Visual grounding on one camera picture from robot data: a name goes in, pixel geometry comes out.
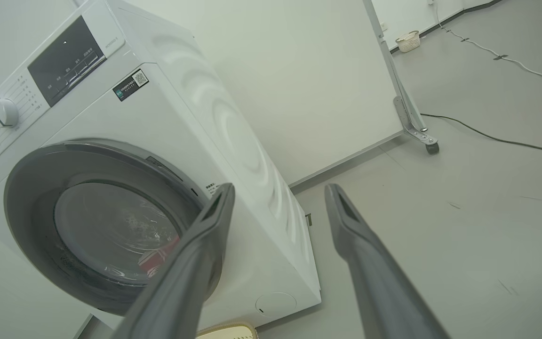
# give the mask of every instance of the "black cable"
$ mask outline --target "black cable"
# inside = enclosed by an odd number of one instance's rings
[[[518,142],[518,141],[508,141],[508,140],[503,140],[503,139],[499,139],[498,137],[491,137],[490,135],[486,134],[486,133],[482,133],[481,131],[479,131],[478,129],[475,129],[474,127],[470,126],[470,125],[467,125],[467,124],[464,124],[463,122],[457,120],[457,119],[454,119],[454,118],[449,118],[448,116],[442,116],[442,115],[432,115],[432,114],[423,114],[422,115],[425,115],[425,116],[432,116],[432,118],[443,118],[443,119],[448,119],[448,120],[453,120],[453,121],[456,121],[462,125],[464,125],[465,127],[473,130],[474,132],[478,133],[478,134],[482,134],[484,135],[485,137],[489,137],[491,138],[492,140],[496,140],[496,141],[501,141],[501,142],[506,142],[507,144],[514,144],[514,145],[520,145],[520,146],[526,146],[526,147],[530,147],[530,148],[536,148],[537,150],[542,150],[542,147],[541,146],[534,146],[534,145],[530,145],[530,144],[524,144],[522,142]]]

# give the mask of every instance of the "black display screen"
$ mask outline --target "black display screen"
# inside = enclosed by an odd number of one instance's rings
[[[106,60],[80,16],[28,65],[50,107]]]

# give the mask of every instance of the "white dial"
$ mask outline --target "white dial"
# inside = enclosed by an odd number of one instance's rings
[[[0,129],[11,128],[18,123],[18,110],[10,99],[0,99]]]

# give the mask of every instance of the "metal bracket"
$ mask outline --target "metal bracket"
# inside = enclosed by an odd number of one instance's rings
[[[399,114],[400,122],[403,124],[405,131],[409,134],[410,137],[413,137],[414,139],[417,139],[426,145],[433,145],[438,142],[435,137],[430,137],[430,135],[419,131],[415,128],[415,126],[413,126],[413,123],[411,122],[411,117],[409,116],[409,112],[407,112],[407,108],[405,107],[405,103],[403,102],[403,98],[397,95],[396,97],[394,97],[393,103],[394,107],[396,107],[397,113]]]

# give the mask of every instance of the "beige basket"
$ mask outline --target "beige basket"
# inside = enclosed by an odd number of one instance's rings
[[[407,53],[420,46],[420,32],[413,31],[408,34],[403,34],[400,38],[396,39],[396,43],[401,52]]]

